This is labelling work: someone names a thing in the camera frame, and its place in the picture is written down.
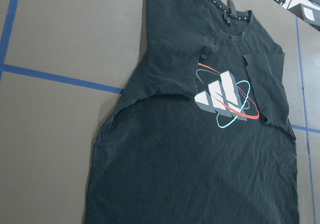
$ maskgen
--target t-shirt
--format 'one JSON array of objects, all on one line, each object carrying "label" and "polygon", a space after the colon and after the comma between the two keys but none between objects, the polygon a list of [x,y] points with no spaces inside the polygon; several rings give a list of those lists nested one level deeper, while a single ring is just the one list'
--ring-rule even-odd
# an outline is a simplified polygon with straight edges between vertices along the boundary
[{"label": "t-shirt", "polygon": [[282,48],[221,0],[146,0],[146,28],[93,147],[86,224],[298,224]]}]

